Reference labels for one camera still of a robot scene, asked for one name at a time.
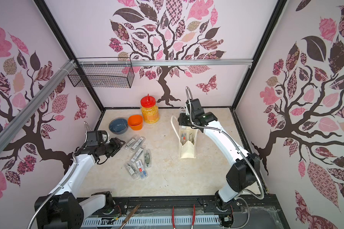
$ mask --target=pink wall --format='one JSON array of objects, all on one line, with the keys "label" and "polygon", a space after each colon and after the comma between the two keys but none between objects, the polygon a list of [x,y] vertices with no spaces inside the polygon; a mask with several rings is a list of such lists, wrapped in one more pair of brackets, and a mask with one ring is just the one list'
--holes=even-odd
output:
[{"label": "pink wall", "polygon": [[[0,131],[66,61],[31,0],[0,1]],[[83,121],[94,127],[99,114],[87,90],[67,77],[54,90],[0,154],[0,228],[27,226],[35,200],[72,163],[70,153],[84,139]]]},{"label": "pink wall", "polygon": [[288,3],[239,103],[291,228],[344,228],[344,0]]}]

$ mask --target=metal flexible cable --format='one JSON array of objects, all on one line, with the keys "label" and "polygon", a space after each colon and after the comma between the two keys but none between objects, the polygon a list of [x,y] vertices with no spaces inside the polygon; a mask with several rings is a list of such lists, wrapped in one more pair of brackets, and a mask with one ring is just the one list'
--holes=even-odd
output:
[{"label": "metal flexible cable", "polygon": [[208,126],[199,126],[196,125],[193,121],[192,121],[192,107],[191,107],[191,101],[190,101],[190,97],[192,99],[192,94],[190,91],[190,88],[186,87],[186,95],[187,95],[187,100],[188,103],[190,105],[190,123],[197,127],[197,128],[203,128],[203,129],[210,129],[210,130],[215,130],[215,131],[219,131],[220,133],[223,133],[226,137],[228,137],[228,139],[233,143],[234,147],[236,148],[237,152],[243,157],[243,159],[245,160],[245,162],[247,163],[247,165],[250,167],[250,169],[252,170],[252,173],[255,175],[257,183],[259,185],[259,189],[260,189],[260,196],[256,195],[255,193],[253,193],[251,190],[247,190],[247,189],[243,189],[241,190],[235,197],[234,199],[236,200],[240,195],[243,194],[243,192],[249,192],[251,195],[253,195],[254,197],[256,197],[259,200],[262,200],[264,198],[264,188],[263,185],[261,183],[260,177],[257,174],[257,172],[255,171],[255,169],[253,168],[253,166],[251,165],[251,163],[248,161],[248,159],[246,158],[246,156],[241,152],[241,150],[239,149],[238,145],[236,144],[236,142],[231,138],[231,136],[229,136],[229,134],[227,134],[225,131],[222,131],[218,128],[215,127],[208,127]]},{"label": "metal flexible cable", "polygon": [[76,158],[75,158],[75,152],[73,152],[73,154],[72,154],[72,156],[73,156],[73,159],[74,159],[74,166],[73,166],[73,169],[70,171],[70,173],[69,173],[69,176],[67,176],[67,178],[64,180],[64,182],[62,182],[61,184],[60,184],[60,186],[58,187],[58,188],[56,188],[56,190],[54,191],[54,192],[52,192],[46,199],[45,199],[45,201],[43,201],[43,203],[40,205],[40,207],[37,209],[37,211],[34,213],[34,215],[33,215],[33,217],[32,217],[32,219],[31,219],[31,221],[29,222],[29,224],[28,224],[28,227],[27,227],[27,229],[31,229],[31,227],[32,227],[32,224],[33,224],[33,222],[34,222],[34,219],[37,217],[37,215],[38,215],[38,213],[40,212],[40,210],[43,208],[43,206],[45,206],[45,204],[60,190],[60,189],[62,189],[63,187],[64,187],[64,185],[66,184],[66,182],[68,182],[69,181],[69,179],[70,179],[70,177],[72,176],[72,174],[74,173],[74,171],[75,171],[75,168],[77,167],[77,165],[78,165],[78,163],[77,163],[77,160],[76,160]]}]

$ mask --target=clear plastic case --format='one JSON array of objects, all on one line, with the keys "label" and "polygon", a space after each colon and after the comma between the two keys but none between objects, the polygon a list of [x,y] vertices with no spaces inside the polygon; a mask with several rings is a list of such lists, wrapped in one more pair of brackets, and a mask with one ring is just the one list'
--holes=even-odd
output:
[{"label": "clear plastic case", "polygon": [[125,169],[127,170],[127,173],[134,179],[137,180],[140,177],[140,173],[138,170],[135,169],[135,167],[130,162],[126,162],[124,164]]},{"label": "clear plastic case", "polygon": [[137,141],[134,141],[135,143],[132,144],[130,151],[133,153],[138,151],[139,147],[145,142],[145,140],[146,140],[146,138],[144,136],[141,136]]},{"label": "clear plastic case", "polygon": [[150,149],[144,150],[144,165],[148,169],[151,167],[151,151]]},{"label": "clear plastic case", "polygon": [[146,179],[146,178],[148,177],[148,174],[147,174],[147,172],[146,172],[145,169],[144,169],[142,160],[137,160],[137,161],[136,161],[136,166],[137,166],[137,168],[139,169],[140,178],[141,178],[142,180]]},{"label": "clear plastic case", "polygon": [[140,138],[139,135],[134,135],[131,139],[129,139],[124,146],[124,149],[128,149],[133,146],[133,143]]},{"label": "clear plastic case", "polygon": [[145,145],[140,146],[130,161],[135,162],[136,159],[143,153],[144,150],[145,150]]}]

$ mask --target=black wire basket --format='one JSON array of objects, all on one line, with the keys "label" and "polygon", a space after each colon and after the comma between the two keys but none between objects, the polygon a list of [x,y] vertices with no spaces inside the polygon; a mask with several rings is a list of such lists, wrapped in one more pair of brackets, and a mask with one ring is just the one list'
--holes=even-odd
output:
[{"label": "black wire basket", "polygon": [[74,87],[131,88],[135,76],[131,60],[130,58],[122,58],[122,60],[129,60],[129,62],[120,64],[79,62],[78,68],[73,69],[68,75],[69,80]]}]

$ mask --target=barcode label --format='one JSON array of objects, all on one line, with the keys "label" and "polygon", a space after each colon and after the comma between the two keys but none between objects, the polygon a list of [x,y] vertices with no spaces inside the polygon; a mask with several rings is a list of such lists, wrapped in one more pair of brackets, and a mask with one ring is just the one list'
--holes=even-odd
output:
[{"label": "barcode label", "polygon": [[132,162],[135,162],[135,160],[139,157],[139,155],[142,153],[144,148],[140,147],[140,149],[135,153],[135,155],[131,158]]},{"label": "barcode label", "polygon": [[126,144],[126,146],[129,146],[129,145],[131,145],[134,141],[135,141],[136,139],[131,139],[127,144]]},{"label": "barcode label", "polygon": [[132,146],[132,150],[136,149],[138,147],[138,145],[144,140],[144,138],[139,138],[139,140]]}]

